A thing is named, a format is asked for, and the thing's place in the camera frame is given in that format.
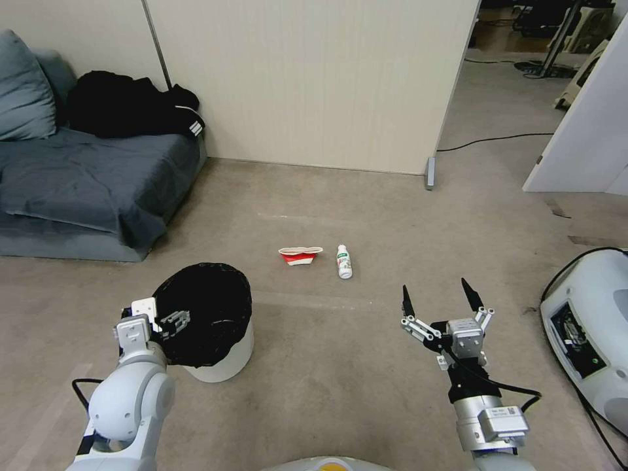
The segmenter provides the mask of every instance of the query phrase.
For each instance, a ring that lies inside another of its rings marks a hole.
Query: gray couch
[[[65,126],[76,77],[33,50],[53,89],[58,131],[0,142],[0,255],[138,262],[206,161],[182,135],[99,139]]]

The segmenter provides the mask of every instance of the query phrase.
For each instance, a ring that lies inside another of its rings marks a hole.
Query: white bottle
[[[353,268],[351,268],[351,257],[347,246],[338,245],[338,255],[336,255],[336,262],[338,262],[338,276],[342,279],[349,279],[353,276]]]

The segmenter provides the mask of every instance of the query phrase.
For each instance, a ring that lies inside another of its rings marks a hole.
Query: trash can
[[[189,311],[190,322],[162,341],[166,357],[195,378],[218,383],[235,376],[253,353],[251,287],[234,267],[199,263],[183,268],[153,294],[157,317]]]

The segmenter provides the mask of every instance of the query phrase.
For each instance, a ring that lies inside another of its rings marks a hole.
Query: office floor
[[[465,63],[441,146],[553,131],[564,86]],[[69,382],[112,370],[120,308],[183,266],[215,261],[251,282],[253,357],[218,385],[169,369],[177,399],[160,469],[254,471],[327,453],[398,471],[464,469],[447,376],[399,328],[404,283],[424,320],[468,315],[462,276],[497,311],[485,344],[492,377],[544,393],[520,454],[539,470],[614,469],[534,308],[549,278],[589,248],[569,236],[628,245],[628,200],[523,193],[548,139],[441,154],[432,192],[408,175],[213,160],[143,263],[0,259],[0,468],[64,469],[85,425]],[[552,214],[550,197],[571,218]],[[341,242],[354,260],[348,281],[334,264]],[[289,245],[326,251],[289,268],[277,254]]]
[[[541,52],[546,53],[550,38],[524,37],[512,30],[512,22],[519,16],[512,8],[481,9],[479,21],[473,29],[475,46],[483,52]]]

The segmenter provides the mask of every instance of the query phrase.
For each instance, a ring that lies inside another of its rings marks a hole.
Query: white wall
[[[604,54],[532,169],[523,189],[628,192],[628,20]]]
[[[422,173],[477,0],[150,0],[210,155]]]
[[[77,75],[109,70],[165,90],[140,0],[0,0],[0,29],[59,51]]]

